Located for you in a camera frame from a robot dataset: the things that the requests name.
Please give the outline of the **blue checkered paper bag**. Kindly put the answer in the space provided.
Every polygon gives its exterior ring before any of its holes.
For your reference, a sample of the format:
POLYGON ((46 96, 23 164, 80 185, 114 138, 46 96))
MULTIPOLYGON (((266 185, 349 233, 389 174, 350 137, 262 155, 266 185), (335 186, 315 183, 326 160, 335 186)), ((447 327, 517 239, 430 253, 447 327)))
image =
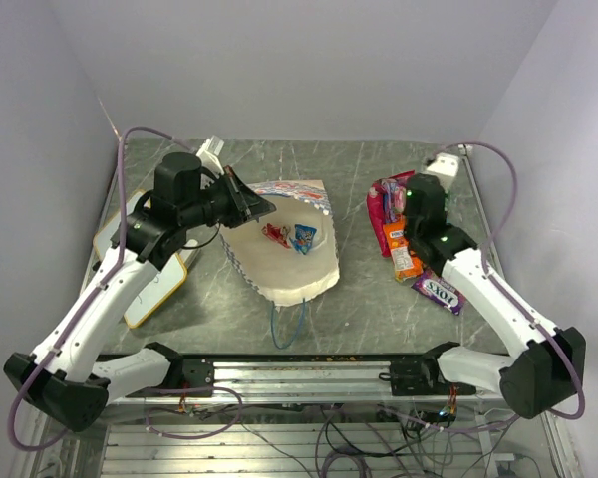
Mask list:
POLYGON ((340 279, 333 208, 320 180, 273 180, 249 187, 275 210, 235 229, 222 229, 220 242, 237 273, 270 303, 273 345, 285 350, 299 335, 308 303, 340 279), (281 342, 278 315, 294 306, 301 308, 298 328, 281 342))

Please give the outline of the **red REAL chips bag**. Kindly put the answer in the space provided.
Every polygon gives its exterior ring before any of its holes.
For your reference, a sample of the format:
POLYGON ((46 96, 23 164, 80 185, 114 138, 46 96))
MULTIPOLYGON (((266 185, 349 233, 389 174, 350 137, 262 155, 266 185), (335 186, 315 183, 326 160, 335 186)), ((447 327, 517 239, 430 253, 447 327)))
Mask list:
MULTIPOLYGON (((405 182, 406 187, 407 180, 414 174, 415 172, 413 170, 410 170, 382 179, 402 179, 405 182)), ((383 257, 389 257, 390 251, 383 230, 383 226, 388 223, 384 222, 383 188, 380 185, 380 181, 382 179, 376 180, 370 187, 366 195, 366 206, 368 210, 370 223, 377 238, 381 254, 383 257)))

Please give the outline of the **green orange Foxs candy bag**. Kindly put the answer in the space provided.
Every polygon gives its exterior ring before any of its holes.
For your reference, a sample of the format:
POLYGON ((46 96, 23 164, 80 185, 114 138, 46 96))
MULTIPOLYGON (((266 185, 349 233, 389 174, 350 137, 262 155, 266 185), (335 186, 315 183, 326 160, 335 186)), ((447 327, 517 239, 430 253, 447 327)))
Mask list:
POLYGON ((399 221, 383 226, 385 238, 394 266, 395 280, 404 282, 423 273, 423 263, 410 252, 409 242, 405 235, 406 221, 401 217, 399 221))

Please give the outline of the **purple Foxs candy bag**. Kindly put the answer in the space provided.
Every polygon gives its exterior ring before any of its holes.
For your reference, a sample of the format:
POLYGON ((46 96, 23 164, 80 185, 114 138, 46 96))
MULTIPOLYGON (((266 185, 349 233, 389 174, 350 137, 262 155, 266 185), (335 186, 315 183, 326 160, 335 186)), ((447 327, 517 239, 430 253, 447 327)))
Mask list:
POLYGON ((406 187, 402 179, 382 179, 384 222, 395 223, 402 219, 406 205, 406 187))
POLYGON ((455 316, 460 315, 466 303, 465 296, 456 287, 436 275, 431 269, 426 269, 411 288, 455 316))

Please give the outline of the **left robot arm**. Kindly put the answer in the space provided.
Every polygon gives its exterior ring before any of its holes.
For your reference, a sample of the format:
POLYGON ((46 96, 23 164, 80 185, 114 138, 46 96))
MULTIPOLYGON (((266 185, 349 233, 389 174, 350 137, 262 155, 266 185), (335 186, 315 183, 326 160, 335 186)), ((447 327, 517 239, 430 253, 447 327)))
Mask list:
POLYGON ((274 212, 229 166, 214 174, 193 153, 167 154, 153 188, 125 216, 100 270, 60 324, 26 355, 13 353, 4 372, 17 397, 73 432, 89 428, 107 405, 154 388, 182 386, 183 358, 159 343, 101 362, 111 330, 140 292, 199 226, 236 228, 274 212))

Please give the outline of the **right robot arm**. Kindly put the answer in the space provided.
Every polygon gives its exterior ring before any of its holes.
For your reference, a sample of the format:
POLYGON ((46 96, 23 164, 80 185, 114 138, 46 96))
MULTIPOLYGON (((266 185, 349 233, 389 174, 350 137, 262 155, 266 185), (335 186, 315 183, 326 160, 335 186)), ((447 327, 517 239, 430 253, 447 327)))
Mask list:
POLYGON ((428 392, 454 382, 499 394, 508 407, 530 419, 577 396, 579 418, 586 341, 574 327, 561 329, 516 293, 488 265, 469 235, 447 221, 440 180, 417 173, 406 182, 405 236, 410 249, 439 278, 461 292, 505 345, 505 355, 445 343, 429 351, 419 371, 428 392))

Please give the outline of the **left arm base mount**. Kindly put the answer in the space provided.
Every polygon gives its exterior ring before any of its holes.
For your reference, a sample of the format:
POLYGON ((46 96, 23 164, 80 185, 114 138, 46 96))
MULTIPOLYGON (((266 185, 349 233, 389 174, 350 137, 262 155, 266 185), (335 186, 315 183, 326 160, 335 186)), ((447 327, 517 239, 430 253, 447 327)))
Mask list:
POLYGON ((185 358, 180 371, 171 373, 160 385, 132 393, 131 397, 211 397, 214 376, 215 368, 209 359, 185 358))

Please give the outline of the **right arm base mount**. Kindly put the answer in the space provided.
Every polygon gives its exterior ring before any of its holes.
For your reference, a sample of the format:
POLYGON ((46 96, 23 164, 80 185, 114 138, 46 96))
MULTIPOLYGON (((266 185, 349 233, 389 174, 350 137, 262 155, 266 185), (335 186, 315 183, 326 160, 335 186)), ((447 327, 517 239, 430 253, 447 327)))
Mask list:
POLYGON ((378 379, 390 385, 392 396, 449 395, 453 388, 459 396, 476 395, 474 386, 442 378, 438 358, 457 346, 456 342, 447 342, 423 354, 398 356, 378 379))

